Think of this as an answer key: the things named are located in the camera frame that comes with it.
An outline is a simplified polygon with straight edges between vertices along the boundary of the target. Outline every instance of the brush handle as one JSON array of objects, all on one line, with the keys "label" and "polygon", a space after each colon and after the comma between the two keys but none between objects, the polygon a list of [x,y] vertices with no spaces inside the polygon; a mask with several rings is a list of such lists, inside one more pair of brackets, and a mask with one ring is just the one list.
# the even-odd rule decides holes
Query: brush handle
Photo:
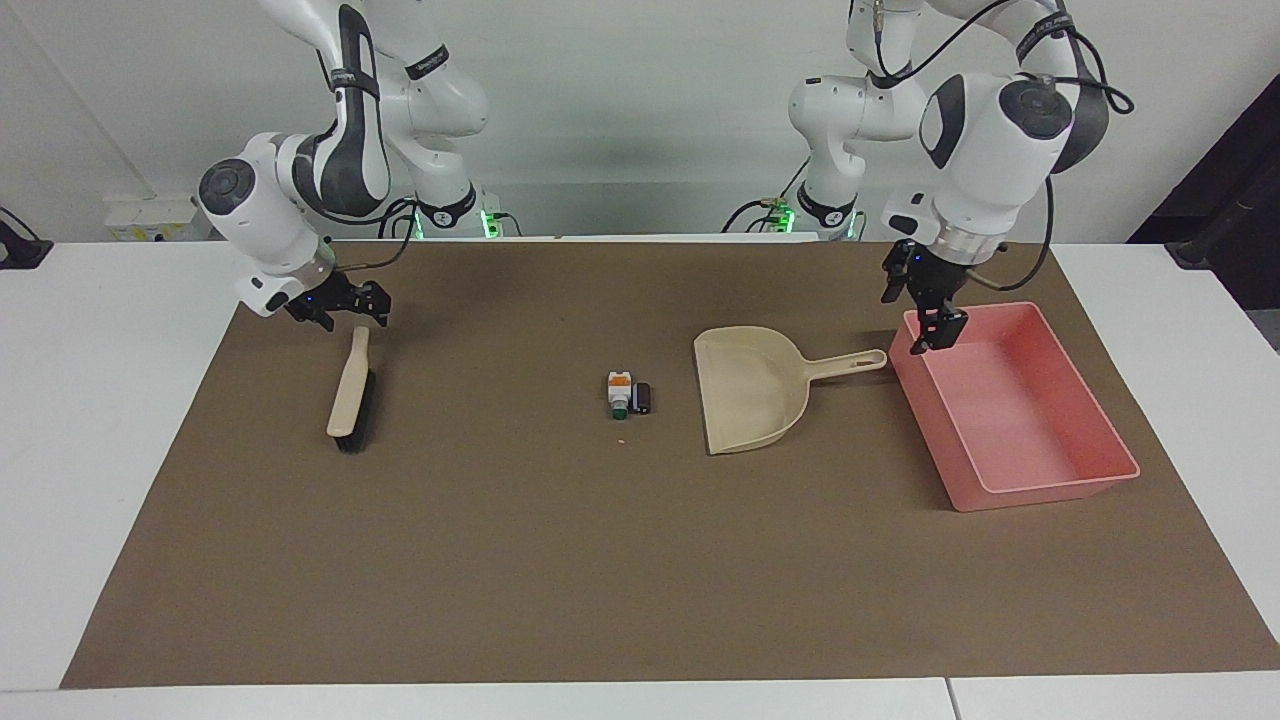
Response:
[{"label": "brush handle", "polygon": [[348,437],[356,432],[356,419],[360,418],[366,382],[369,382],[369,328],[361,325],[351,336],[351,355],[347,356],[347,365],[342,369],[338,395],[333,400],[333,413],[329,414],[329,437]]}]

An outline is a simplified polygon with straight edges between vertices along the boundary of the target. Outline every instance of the dustpan handle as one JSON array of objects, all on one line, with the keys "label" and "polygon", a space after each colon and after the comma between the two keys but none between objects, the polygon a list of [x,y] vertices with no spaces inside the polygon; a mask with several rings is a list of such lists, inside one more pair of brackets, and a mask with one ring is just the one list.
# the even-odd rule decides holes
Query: dustpan handle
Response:
[{"label": "dustpan handle", "polygon": [[824,380],[827,378],[840,378],[844,375],[856,375],[870,370],[879,370],[888,365],[888,355],[883,350],[868,350],[852,355],[841,355],[827,360],[810,360],[806,373],[809,380]]}]

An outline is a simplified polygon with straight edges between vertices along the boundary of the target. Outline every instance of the brush bristles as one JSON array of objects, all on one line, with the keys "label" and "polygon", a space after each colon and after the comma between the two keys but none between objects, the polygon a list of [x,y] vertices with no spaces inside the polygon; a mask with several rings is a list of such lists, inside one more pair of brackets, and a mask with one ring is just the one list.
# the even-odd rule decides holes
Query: brush bristles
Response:
[{"label": "brush bristles", "polygon": [[360,413],[356,415],[356,427],[349,436],[333,438],[338,443],[338,450],[346,455],[355,455],[365,450],[365,443],[369,441],[369,424],[370,415],[372,414],[372,400],[374,400],[374,380],[378,375],[372,370],[369,372],[369,377],[365,379],[365,392],[360,397]]}]

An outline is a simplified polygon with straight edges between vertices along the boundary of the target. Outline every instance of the black cord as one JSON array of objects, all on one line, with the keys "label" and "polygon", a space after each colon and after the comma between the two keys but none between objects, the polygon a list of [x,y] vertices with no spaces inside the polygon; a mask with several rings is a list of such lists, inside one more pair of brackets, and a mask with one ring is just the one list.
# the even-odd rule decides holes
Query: black cord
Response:
[{"label": "black cord", "polygon": [[804,174],[805,169],[809,167],[809,163],[812,161],[813,161],[812,155],[809,158],[805,158],[805,161],[800,164],[800,169],[796,170],[796,174],[791,178],[791,182],[788,182],[787,186],[782,188],[782,192],[778,193],[778,197],[786,197],[787,193],[791,192],[791,188],[795,187],[796,181],[800,179],[800,176]]},{"label": "black cord", "polygon": [[1047,211],[1047,217],[1044,219],[1044,243],[1041,245],[1039,258],[1036,259],[1036,265],[1032,268],[1032,272],[1027,273],[1027,277],[1015,282],[1014,284],[1005,284],[1005,286],[996,284],[995,282],[979,275],[974,270],[969,270],[969,277],[977,281],[978,284],[995,290],[996,292],[1014,292],[1015,290],[1021,290],[1027,287],[1033,279],[1036,279],[1036,275],[1038,275],[1041,269],[1044,266],[1044,260],[1048,259],[1050,245],[1053,243],[1053,214],[1056,213],[1056,208],[1053,202],[1052,177],[1044,178],[1044,204]]},{"label": "black cord", "polygon": [[763,200],[753,200],[753,201],[742,205],[737,210],[733,210],[733,214],[730,215],[728,222],[724,223],[723,228],[721,228],[721,233],[727,233],[730,231],[730,228],[733,227],[733,223],[736,223],[737,219],[742,217],[742,213],[746,213],[751,208],[768,208],[768,206],[769,206],[769,204],[765,202],[765,201],[763,201]]},{"label": "black cord", "polygon": [[396,220],[402,219],[402,217],[392,220],[392,215],[403,211],[406,208],[415,208],[419,205],[417,200],[413,197],[401,197],[399,200],[392,202],[387,206],[387,213],[383,214],[381,220],[378,223],[378,237],[387,237],[387,223],[392,223],[392,234],[396,236]]},{"label": "black cord", "polygon": [[396,222],[392,223],[392,228],[394,229],[396,223],[399,223],[403,219],[408,219],[410,220],[410,223],[408,223],[408,232],[404,233],[404,240],[401,242],[399,250],[397,250],[396,255],[392,255],[392,258],[389,260],[384,260],[381,263],[361,263],[358,265],[342,265],[342,266],[334,268],[333,272],[335,272],[335,273],[353,273],[356,270],[378,270],[378,269],[385,268],[385,266],[396,263],[397,260],[399,260],[404,255],[404,251],[408,250],[410,241],[413,240],[413,229],[417,227],[417,223],[415,222],[417,219],[416,208],[415,208],[415,214],[413,215],[404,215],[404,217],[401,217],[401,218],[396,218]]},{"label": "black cord", "polygon": [[1084,49],[1089,51],[1089,55],[1093,55],[1093,64],[1098,67],[1098,81],[1094,82],[1088,78],[1057,78],[1057,82],[1101,90],[1107,97],[1107,105],[1111,105],[1111,109],[1115,110],[1117,115],[1128,115],[1133,113],[1134,109],[1137,109],[1133,97],[1125,95],[1117,87],[1112,86],[1110,79],[1107,79],[1107,65],[1102,61],[1102,53],[1098,51],[1098,46],[1094,45],[1088,37],[1084,37],[1084,35],[1075,28],[1071,28],[1069,32],[1076,42],[1083,45]]},{"label": "black cord", "polygon": [[31,229],[31,225],[28,225],[27,223],[22,222],[22,218],[19,218],[18,215],[14,215],[12,210],[9,210],[8,208],[0,205],[0,213],[4,213],[5,215],[9,215],[10,218],[13,218],[13,222],[15,222],[19,225],[22,225],[22,229],[27,231],[27,234],[31,236],[31,240],[33,240],[36,242],[42,242],[40,240],[40,236],[36,234],[36,231]]},{"label": "black cord", "polygon": [[525,231],[521,229],[520,220],[517,220],[516,217],[512,215],[511,213],[494,213],[493,217],[495,220],[511,220],[512,223],[516,224],[516,234],[518,237],[525,237]]},{"label": "black cord", "polygon": [[879,61],[881,63],[881,70],[883,70],[886,73],[884,74],[884,79],[887,79],[887,81],[891,82],[890,87],[893,87],[893,86],[901,85],[901,83],[911,79],[913,77],[918,76],[920,73],[920,70],[923,70],[924,68],[929,67],[929,64],[932,64],[933,60],[937,60],[938,55],[942,55],[942,53],[946,51],[946,49],[950,47],[952,42],[955,42],[956,40],[960,40],[960,36],[964,35],[969,28],[972,28],[973,26],[975,26],[978,23],[978,20],[980,20],[982,18],[984,18],[987,14],[989,14],[993,10],[996,10],[1001,5],[1007,5],[1007,4],[1014,3],[1014,1],[1015,0],[995,0],[995,3],[991,3],[986,8],[978,10],[972,18],[969,18],[968,20],[964,22],[964,24],[960,26],[960,29],[957,29],[954,33],[951,33],[951,37],[946,38],[942,42],[942,45],[938,45],[937,50],[934,50],[923,63],[920,63],[915,69],[908,70],[906,73],[890,73],[884,68],[883,50],[882,50],[882,42],[881,42],[882,37],[881,37],[879,33],[877,33],[876,35],[876,54],[879,55],[879,58],[881,58],[881,61]]}]

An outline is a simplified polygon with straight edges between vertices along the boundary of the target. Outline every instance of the white wall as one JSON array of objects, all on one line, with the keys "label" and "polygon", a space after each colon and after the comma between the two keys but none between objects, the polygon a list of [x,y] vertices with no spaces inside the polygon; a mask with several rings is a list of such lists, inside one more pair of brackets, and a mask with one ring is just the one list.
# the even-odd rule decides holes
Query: white wall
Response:
[{"label": "white wall", "polygon": [[[803,77],[860,74],[845,0],[438,0],[458,63],[493,101],[463,142],[530,233],[718,229],[805,155]],[[1059,181],[1064,241],[1124,241],[1280,70],[1275,0],[1071,0],[1139,110]],[[929,13],[916,55],[956,22]],[[253,0],[0,0],[0,202],[58,240],[99,240],[102,196],[189,193],[260,131],[333,115],[315,55]],[[924,73],[1012,69],[974,31]],[[873,214],[927,181],[915,143],[868,145]],[[1018,237],[1036,240],[1042,214]]]}]

